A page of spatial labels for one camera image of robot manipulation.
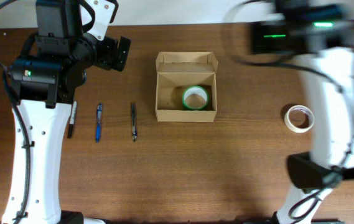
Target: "wooden table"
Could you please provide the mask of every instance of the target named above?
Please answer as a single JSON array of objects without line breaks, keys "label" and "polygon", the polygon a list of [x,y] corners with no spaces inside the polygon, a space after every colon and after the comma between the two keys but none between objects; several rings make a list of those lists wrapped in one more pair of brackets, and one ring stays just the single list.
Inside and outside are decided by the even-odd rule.
[{"label": "wooden table", "polygon": [[[241,29],[241,24],[233,26]],[[306,104],[296,71],[238,65],[227,59],[221,25],[110,27],[133,40],[124,72],[90,68],[76,92],[72,140],[64,139],[59,194],[63,210],[132,222],[212,222],[270,217],[290,185],[286,157],[310,150],[310,134],[281,119],[289,103]],[[32,29],[0,30],[0,60],[10,64]],[[242,49],[245,28],[235,32]],[[214,123],[158,123],[159,51],[212,51],[219,60]],[[137,103],[138,142],[131,140],[130,102]],[[103,137],[95,111],[104,104]],[[11,185],[14,122],[0,73],[0,219]],[[354,181],[344,182],[316,218],[354,223]]]}]

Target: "masking tape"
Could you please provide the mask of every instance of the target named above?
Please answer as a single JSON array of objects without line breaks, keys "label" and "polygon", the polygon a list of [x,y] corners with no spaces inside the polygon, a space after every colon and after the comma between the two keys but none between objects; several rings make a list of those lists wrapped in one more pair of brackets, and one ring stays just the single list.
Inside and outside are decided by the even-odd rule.
[{"label": "masking tape", "polygon": [[[205,104],[199,108],[193,108],[191,106],[189,106],[185,100],[188,98],[188,96],[190,95],[199,95],[201,97],[203,97],[203,99],[205,100]],[[208,93],[207,91],[201,87],[201,86],[191,86],[189,88],[187,88],[184,93],[182,94],[182,104],[184,105],[184,107],[186,107],[189,110],[202,110],[204,109],[207,104],[208,104]]]},{"label": "masking tape", "polygon": [[[294,124],[291,123],[290,113],[293,111],[301,111],[308,116],[309,125],[307,128],[298,128],[297,126],[294,126]],[[315,124],[315,116],[313,112],[310,109],[308,109],[308,107],[297,105],[297,106],[293,106],[292,108],[289,109],[289,111],[287,111],[287,113],[284,115],[284,122],[286,123],[286,126],[290,130],[294,131],[295,133],[304,133],[307,132],[309,129],[311,129]]]}]

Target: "box flap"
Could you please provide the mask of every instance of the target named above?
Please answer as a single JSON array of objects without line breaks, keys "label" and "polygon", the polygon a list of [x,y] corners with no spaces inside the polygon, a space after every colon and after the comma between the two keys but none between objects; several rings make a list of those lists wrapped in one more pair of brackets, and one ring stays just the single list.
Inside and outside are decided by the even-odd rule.
[{"label": "box flap", "polygon": [[214,122],[216,111],[156,110],[157,121]]},{"label": "box flap", "polygon": [[218,61],[212,52],[159,52],[158,73],[216,73]]}]

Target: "marker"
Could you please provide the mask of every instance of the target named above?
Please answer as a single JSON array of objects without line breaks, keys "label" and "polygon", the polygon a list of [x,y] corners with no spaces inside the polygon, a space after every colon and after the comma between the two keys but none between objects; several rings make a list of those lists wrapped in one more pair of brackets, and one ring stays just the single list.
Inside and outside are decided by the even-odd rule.
[{"label": "marker", "polygon": [[136,105],[135,103],[131,103],[131,121],[132,121],[132,124],[133,124],[133,142],[136,142],[137,141],[137,108],[136,108]]},{"label": "marker", "polygon": [[101,120],[102,120],[102,103],[96,109],[96,136],[95,141],[98,143],[101,139]]},{"label": "marker", "polygon": [[73,108],[72,108],[72,117],[70,118],[69,130],[67,132],[67,138],[69,138],[69,139],[72,138],[73,127],[74,127],[75,119],[76,119],[76,111],[77,111],[77,101],[74,101]]}]

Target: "cardboard box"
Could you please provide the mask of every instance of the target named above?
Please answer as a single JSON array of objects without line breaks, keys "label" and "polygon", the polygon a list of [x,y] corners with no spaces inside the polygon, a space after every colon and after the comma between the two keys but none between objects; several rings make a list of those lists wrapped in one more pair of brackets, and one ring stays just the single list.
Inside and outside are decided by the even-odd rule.
[{"label": "cardboard box", "polygon": [[[157,121],[214,122],[217,114],[216,72],[212,52],[160,52],[156,59]],[[185,110],[182,94],[190,86],[206,89],[209,102],[200,111]]]}]

